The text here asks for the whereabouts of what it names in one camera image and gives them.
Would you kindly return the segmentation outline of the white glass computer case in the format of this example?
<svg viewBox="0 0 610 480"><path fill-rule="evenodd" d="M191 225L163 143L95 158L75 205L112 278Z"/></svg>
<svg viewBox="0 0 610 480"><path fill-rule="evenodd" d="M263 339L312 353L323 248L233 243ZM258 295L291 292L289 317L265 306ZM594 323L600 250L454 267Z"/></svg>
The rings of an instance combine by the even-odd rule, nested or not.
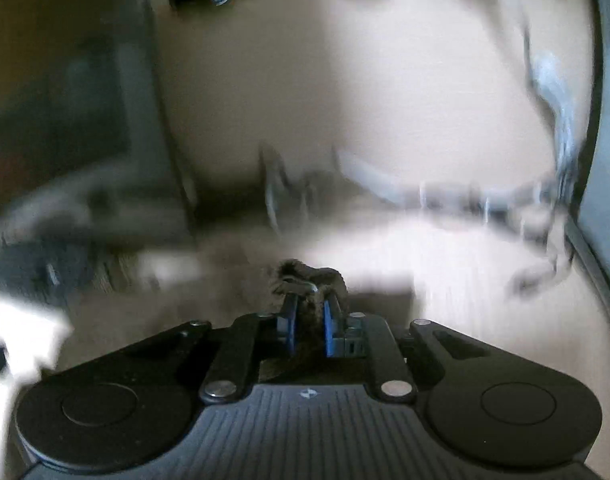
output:
<svg viewBox="0 0 610 480"><path fill-rule="evenodd" d="M610 0L590 0L593 85L568 233L610 302Z"/></svg>

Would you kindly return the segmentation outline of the black curved monitor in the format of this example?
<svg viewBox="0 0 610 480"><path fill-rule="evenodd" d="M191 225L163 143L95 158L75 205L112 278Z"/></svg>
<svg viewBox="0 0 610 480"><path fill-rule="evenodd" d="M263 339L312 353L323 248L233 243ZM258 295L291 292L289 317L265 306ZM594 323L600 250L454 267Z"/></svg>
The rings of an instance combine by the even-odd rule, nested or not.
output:
<svg viewBox="0 0 610 480"><path fill-rule="evenodd" d="M151 0L0 0L0 238L190 240Z"/></svg>

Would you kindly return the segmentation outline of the brown polka dot garment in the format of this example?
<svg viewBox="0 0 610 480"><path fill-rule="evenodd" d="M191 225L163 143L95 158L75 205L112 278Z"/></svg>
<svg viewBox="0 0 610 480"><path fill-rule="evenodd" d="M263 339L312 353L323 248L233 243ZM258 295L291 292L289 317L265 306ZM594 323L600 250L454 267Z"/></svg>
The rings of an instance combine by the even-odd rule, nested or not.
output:
<svg viewBox="0 0 610 480"><path fill-rule="evenodd" d="M326 292L337 294L342 310L381 315L394 326L410 320L416 299L407 276L383 283L371 276L365 286L351 288L336 270L310 268L294 259L231 261L185 280L175 275L157 286L90 292L68 311L72 333L55 369L68 370L192 320L220 328L243 314L277 313L290 292L305 299L301 310L317 323L322 322Z"/></svg>

